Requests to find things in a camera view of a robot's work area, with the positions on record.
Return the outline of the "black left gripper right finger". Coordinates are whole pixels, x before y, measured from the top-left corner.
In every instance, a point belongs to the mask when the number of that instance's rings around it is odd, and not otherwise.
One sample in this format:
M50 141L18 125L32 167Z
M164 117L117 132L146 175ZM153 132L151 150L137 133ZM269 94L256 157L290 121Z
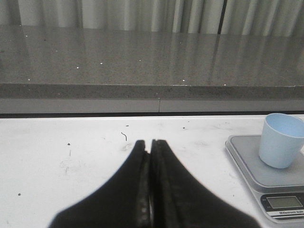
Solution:
M165 140L153 140L150 190L156 228L257 228L251 216L199 183Z

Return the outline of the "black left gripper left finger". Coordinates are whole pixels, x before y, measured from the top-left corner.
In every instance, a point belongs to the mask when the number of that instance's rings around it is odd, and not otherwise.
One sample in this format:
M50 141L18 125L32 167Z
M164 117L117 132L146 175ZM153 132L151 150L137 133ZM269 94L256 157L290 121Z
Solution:
M98 190L58 213L52 228L149 228L150 155L135 143L119 170Z

